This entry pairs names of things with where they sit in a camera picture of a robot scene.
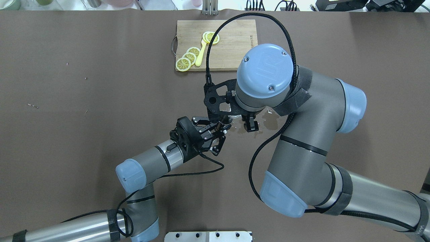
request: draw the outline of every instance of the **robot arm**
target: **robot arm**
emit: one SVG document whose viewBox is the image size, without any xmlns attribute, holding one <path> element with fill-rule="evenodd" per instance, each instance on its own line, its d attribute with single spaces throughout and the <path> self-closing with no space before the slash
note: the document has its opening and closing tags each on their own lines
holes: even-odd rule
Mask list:
<svg viewBox="0 0 430 242">
<path fill-rule="evenodd" d="M 234 19 L 248 15 L 268 17 L 246 13 Z M 206 60 L 208 80 L 211 45 L 212 41 Z M 124 236 L 118 229 L 130 234 L 133 242 L 153 240 L 159 230 L 152 183 L 197 155 L 207 158 L 203 152 L 218 155 L 231 127 L 229 115 L 242 115 L 247 131 L 257 131 L 255 116 L 266 106 L 289 118 L 279 133 L 261 188 L 259 198 L 265 204 L 290 217 L 306 212 L 361 217 L 403 232 L 414 241 L 429 241 L 429 195 L 418 197 L 326 163 L 336 132 L 350 132 L 364 115 L 366 96 L 360 89 L 296 67 L 294 58 L 272 44 L 251 49 L 239 66 L 237 79 L 218 85 L 211 82 L 205 85 L 208 118 L 178 119 L 169 140 L 117 166 L 128 195 L 126 213 L 106 210 L 46 229 L 21 231 L 0 242 L 119 241 Z M 225 96 L 216 92 L 221 86 L 227 86 Z M 219 109 L 223 102 L 230 104 L 230 112 Z M 308 205 L 316 209 L 308 210 Z"/>
</svg>

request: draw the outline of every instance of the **water spill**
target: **water spill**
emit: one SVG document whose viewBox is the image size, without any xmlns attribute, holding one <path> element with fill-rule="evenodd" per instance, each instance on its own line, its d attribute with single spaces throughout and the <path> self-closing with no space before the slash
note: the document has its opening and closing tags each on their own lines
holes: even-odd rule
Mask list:
<svg viewBox="0 0 430 242">
<path fill-rule="evenodd" d="M 278 130 L 279 129 L 279 125 L 278 125 L 278 118 L 279 115 L 277 113 L 271 112 L 270 109 L 267 109 L 267 112 L 265 112 L 263 114 L 263 125 L 268 129 L 268 130 Z"/>
<path fill-rule="evenodd" d="M 247 133 L 247 132 L 246 132 L 245 128 L 242 126 L 242 127 L 240 127 L 240 128 L 237 129 L 237 133 L 244 134 L 244 133 Z"/>
<path fill-rule="evenodd" d="M 39 106 L 35 106 L 35 105 L 30 104 L 30 103 L 27 103 L 27 105 L 32 106 L 33 108 L 39 109 Z"/>
</svg>

